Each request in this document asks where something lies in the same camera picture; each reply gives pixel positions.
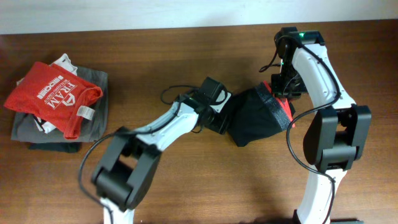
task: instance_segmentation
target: red t-shirt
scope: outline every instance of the red t-shirt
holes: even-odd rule
[[[90,106],[102,96],[100,87],[62,67],[36,62],[4,106],[34,114],[61,130],[65,139],[77,139],[83,120],[77,116],[79,107]]]

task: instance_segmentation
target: table surface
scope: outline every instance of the table surface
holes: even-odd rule
[[[283,26],[318,29],[346,91],[368,105],[373,119],[362,159],[338,189],[332,218],[398,222],[398,21],[321,22],[193,29],[118,30],[0,35],[0,103],[35,61],[67,53],[75,65],[109,74],[107,133],[136,128],[169,106],[169,85],[200,85],[205,77],[234,93],[270,81],[278,68],[258,73],[275,51]],[[312,107],[307,95],[294,106]],[[10,140],[14,113],[0,115],[0,223],[101,223],[102,209],[78,189],[77,170],[90,144],[76,154],[30,151]],[[292,145],[313,115],[297,123]],[[109,141],[92,153],[90,174]],[[289,154],[285,133],[236,147],[226,134],[186,134],[163,154],[152,186],[136,209],[136,223],[239,223],[289,218],[303,197],[308,172]]]

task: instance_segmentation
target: white tag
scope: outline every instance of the white tag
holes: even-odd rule
[[[89,108],[88,106],[80,106],[77,110],[77,116],[82,116],[88,120],[93,119],[95,110]]]

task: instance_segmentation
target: white background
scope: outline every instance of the white background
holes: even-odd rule
[[[0,0],[0,34],[398,18],[398,0]]]

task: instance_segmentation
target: brown tabletop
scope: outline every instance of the brown tabletop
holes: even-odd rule
[[[136,128],[168,110],[159,95],[169,85],[200,85],[209,76],[238,92],[270,81],[278,68],[257,71],[273,56],[273,37],[283,26],[319,30],[340,82],[373,114],[363,157],[343,179],[331,217],[397,223],[397,20],[0,35],[0,103],[35,61],[50,63],[67,53],[75,65],[109,74],[107,133],[120,126]],[[312,104],[305,95],[294,106],[303,112]],[[2,108],[0,223],[100,223],[102,209],[80,192],[76,180],[90,144],[76,154],[30,151],[27,143],[10,140],[13,116]],[[302,139],[312,118],[292,131],[292,145],[302,159]],[[85,183],[93,192],[88,179],[108,143],[86,164]],[[210,130],[186,134],[164,152],[134,222],[289,218],[307,176],[289,154],[284,132],[246,147]]]

